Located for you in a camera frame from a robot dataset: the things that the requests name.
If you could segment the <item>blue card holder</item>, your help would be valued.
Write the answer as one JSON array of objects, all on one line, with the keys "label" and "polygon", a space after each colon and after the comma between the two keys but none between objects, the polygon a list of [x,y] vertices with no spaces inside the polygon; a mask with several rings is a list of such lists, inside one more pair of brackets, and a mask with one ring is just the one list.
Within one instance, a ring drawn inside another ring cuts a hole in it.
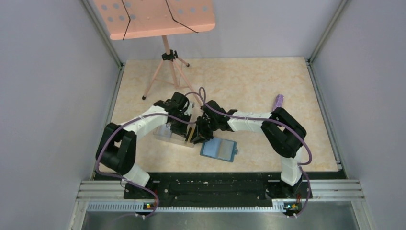
[{"label": "blue card holder", "polygon": [[237,153],[237,142],[228,139],[213,138],[202,144],[200,156],[233,162]]}]

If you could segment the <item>clear plastic box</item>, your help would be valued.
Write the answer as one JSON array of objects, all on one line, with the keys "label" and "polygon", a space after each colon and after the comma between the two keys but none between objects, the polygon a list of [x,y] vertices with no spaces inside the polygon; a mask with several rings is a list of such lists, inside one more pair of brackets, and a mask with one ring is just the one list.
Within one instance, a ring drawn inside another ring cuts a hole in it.
[{"label": "clear plastic box", "polygon": [[161,140],[161,141],[185,146],[188,148],[194,147],[194,144],[188,142],[185,137],[173,133],[170,129],[170,124],[164,124],[164,125],[157,127],[154,130],[153,135],[156,139]]}]

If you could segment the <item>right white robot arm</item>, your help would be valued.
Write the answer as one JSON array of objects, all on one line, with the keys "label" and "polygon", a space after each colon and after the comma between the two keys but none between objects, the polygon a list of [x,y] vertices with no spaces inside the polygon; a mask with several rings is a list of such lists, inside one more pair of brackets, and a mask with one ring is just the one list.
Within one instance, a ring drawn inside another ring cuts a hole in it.
[{"label": "right white robot arm", "polygon": [[210,100],[201,109],[203,113],[197,117],[195,130],[189,134],[191,143],[209,141],[217,130],[262,133],[281,157],[282,194],[294,197],[300,192],[299,156],[307,131],[284,108],[277,107],[265,113],[245,113],[237,109],[225,111],[216,101]]}]

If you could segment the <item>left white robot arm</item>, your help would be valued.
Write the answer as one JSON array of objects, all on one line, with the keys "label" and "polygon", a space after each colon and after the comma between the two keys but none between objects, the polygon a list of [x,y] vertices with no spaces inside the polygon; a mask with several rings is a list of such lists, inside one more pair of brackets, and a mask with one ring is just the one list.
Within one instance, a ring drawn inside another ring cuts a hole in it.
[{"label": "left white robot arm", "polygon": [[135,162],[137,141],[169,124],[171,132],[185,137],[191,124],[194,103],[180,92],[170,99],[159,100],[141,115],[123,124],[109,123],[103,131],[96,153],[96,165],[100,164],[116,172],[123,179],[136,184],[135,192],[142,198],[153,194],[150,175]]}]

